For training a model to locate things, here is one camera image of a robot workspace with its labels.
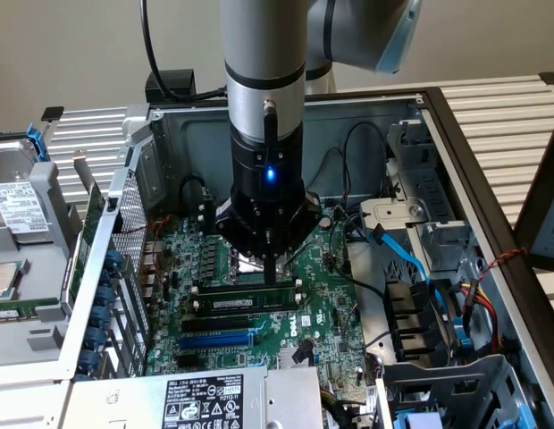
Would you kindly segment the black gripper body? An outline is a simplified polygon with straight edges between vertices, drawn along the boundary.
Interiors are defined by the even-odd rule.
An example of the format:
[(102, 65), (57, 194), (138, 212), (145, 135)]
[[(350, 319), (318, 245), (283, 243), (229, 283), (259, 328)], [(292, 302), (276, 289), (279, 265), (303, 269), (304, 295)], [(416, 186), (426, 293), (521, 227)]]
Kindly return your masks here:
[(280, 255), (299, 244), (303, 220), (303, 129), (268, 145), (231, 128), (231, 209), (238, 231), (230, 235), (241, 252)]

